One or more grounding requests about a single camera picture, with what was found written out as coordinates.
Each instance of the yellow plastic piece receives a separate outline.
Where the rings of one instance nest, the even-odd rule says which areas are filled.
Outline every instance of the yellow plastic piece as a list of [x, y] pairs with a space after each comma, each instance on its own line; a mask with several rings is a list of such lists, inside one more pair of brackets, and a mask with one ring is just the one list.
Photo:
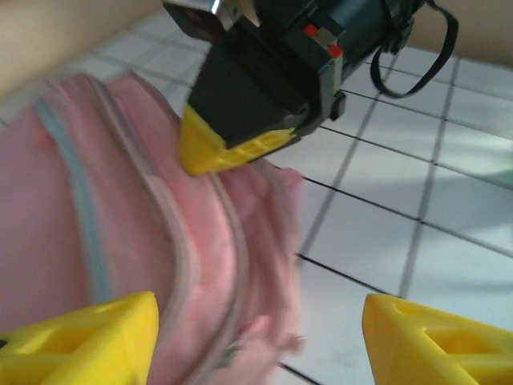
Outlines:
[[371, 294], [363, 334], [377, 385], [512, 385], [513, 333]]
[[180, 138], [180, 163], [191, 175], [219, 172], [246, 164], [287, 144], [294, 129], [266, 132], [235, 148], [224, 140], [189, 105], [185, 107]]
[[147, 382], [159, 315], [139, 293], [0, 337], [0, 385], [140, 385]]

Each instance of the camera strap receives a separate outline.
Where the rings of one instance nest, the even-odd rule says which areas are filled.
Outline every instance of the camera strap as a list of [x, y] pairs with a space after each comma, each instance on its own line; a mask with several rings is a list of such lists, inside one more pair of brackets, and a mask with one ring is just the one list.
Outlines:
[[[440, 55], [437, 57], [437, 59], [434, 61], [431, 68], [428, 70], [428, 72], [418, 81], [417, 84], [411, 90], [408, 92], [401, 94], [396, 91], [390, 90], [384, 83], [382, 79], [382, 74], [379, 68], [379, 59], [383, 52], [390, 51], [390, 46], [387, 46], [386, 44], [381, 45], [378, 51], [376, 52], [376, 55], [374, 56], [372, 60], [372, 64], [370, 65], [370, 77], [374, 83], [374, 86], [380, 91], [383, 95], [386, 95], [392, 99], [402, 99], [406, 98], [408, 96], [412, 96], [422, 90], [439, 72], [442, 70], [443, 66], [446, 65], [447, 60], [450, 59], [452, 56], [452, 53], [454, 51], [454, 46], [456, 45], [456, 39], [458, 37], [458, 30], [459, 30], [459, 23], [458, 20], [447, 10], [444, 10], [442, 7], [438, 6], [434, 0], [427, 0], [427, 4], [434, 10], [440, 12], [443, 14], [444, 18], [447, 22], [447, 33], [446, 38], [443, 43], [442, 50], [440, 51]], [[412, 15], [410, 15], [407, 18], [406, 25], [410, 28], [413, 25], [411, 18]]]

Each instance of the pink backpack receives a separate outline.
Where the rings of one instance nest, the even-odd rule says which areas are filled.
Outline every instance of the pink backpack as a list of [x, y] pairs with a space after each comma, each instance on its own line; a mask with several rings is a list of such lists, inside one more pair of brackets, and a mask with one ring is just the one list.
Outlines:
[[179, 123], [134, 73], [73, 75], [0, 132], [0, 333], [150, 290], [148, 385], [260, 385], [297, 350], [301, 175], [191, 177]]

